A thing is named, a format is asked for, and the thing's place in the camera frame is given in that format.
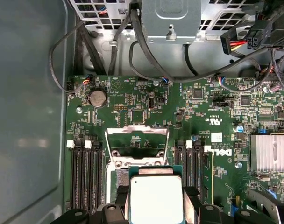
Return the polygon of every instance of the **chip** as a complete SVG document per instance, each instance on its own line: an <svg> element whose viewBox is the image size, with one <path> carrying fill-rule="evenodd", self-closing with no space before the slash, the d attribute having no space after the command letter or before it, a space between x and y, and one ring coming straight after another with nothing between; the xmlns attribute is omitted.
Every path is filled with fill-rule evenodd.
<svg viewBox="0 0 284 224"><path fill-rule="evenodd" d="M132 111L131 122L133 124L144 123L143 111Z"/></svg>
<svg viewBox="0 0 284 224"><path fill-rule="evenodd" d="M241 96L241 106L250 106L251 98L250 96Z"/></svg>
<svg viewBox="0 0 284 224"><path fill-rule="evenodd" d="M194 99L203 99L203 91L202 91L202 89L194 89L193 90L193 98Z"/></svg>

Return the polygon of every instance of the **heatsink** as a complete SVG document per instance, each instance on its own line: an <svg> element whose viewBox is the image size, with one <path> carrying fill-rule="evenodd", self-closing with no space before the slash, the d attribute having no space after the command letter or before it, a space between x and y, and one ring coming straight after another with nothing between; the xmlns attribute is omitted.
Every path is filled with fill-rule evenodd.
<svg viewBox="0 0 284 224"><path fill-rule="evenodd" d="M251 135L251 169L284 172L284 135Z"/></svg>

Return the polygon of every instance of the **green circuit board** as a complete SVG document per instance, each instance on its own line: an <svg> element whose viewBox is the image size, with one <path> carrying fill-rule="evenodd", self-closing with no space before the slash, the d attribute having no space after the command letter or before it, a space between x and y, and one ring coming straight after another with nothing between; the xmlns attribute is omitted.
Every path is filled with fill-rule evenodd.
<svg viewBox="0 0 284 224"><path fill-rule="evenodd" d="M74 86L84 80L82 76L72 77ZM104 133L107 128L129 125L168 129L168 164L183 165L184 185L197 185L204 203L216 204L230 214L234 200L239 198L238 204L242 205L247 189L272 190L278 200L284 201L284 172L272 172L270 180L265 181L254 176L250 166L252 134L258 130L284 134L284 118L280 117L284 113L284 92L263 90L274 84L269 81L253 92L236 93L222 89L213 79L154 84L138 77L94 77L67 99L66 139L74 140L76 147L66 148L64 209L84 208L92 213L102 203L115 200L120 173L111 173L108 198L106 165L110 155ZM246 89L254 85L254 80L227 78L226 85ZM89 102L96 90L106 95L102 108ZM237 125L243 126L242 133L234 130ZM203 147L200 155L181 148L192 135L198 136ZM93 152L83 149L85 140L95 144ZM156 155L165 148L165 142L166 136L139 132L109 136L112 149L138 157Z"/></svg>

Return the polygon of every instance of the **white label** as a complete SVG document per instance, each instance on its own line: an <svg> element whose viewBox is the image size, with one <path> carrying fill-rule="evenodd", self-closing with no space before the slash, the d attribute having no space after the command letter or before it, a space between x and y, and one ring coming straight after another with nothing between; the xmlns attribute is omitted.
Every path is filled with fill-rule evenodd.
<svg viewBox="0 0 284 224"><path fill-rule="evenodd" d="M222 132L212 133L211 142L222 142Z"/></svg>

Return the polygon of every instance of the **yellow wire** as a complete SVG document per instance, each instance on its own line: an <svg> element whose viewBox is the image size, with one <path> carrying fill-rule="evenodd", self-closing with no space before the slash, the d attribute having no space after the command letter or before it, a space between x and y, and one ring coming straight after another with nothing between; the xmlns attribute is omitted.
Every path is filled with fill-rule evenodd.
<svg viewBox="0 0 284 224"><path fill-rule="evenodd" d="M234 48L231 48L231 51L234 51L234 50L236 50L236 49L240 48L241 46L243 46L243 44L241 44L241 45L237 45L237 46L235 46Z"/></svg>

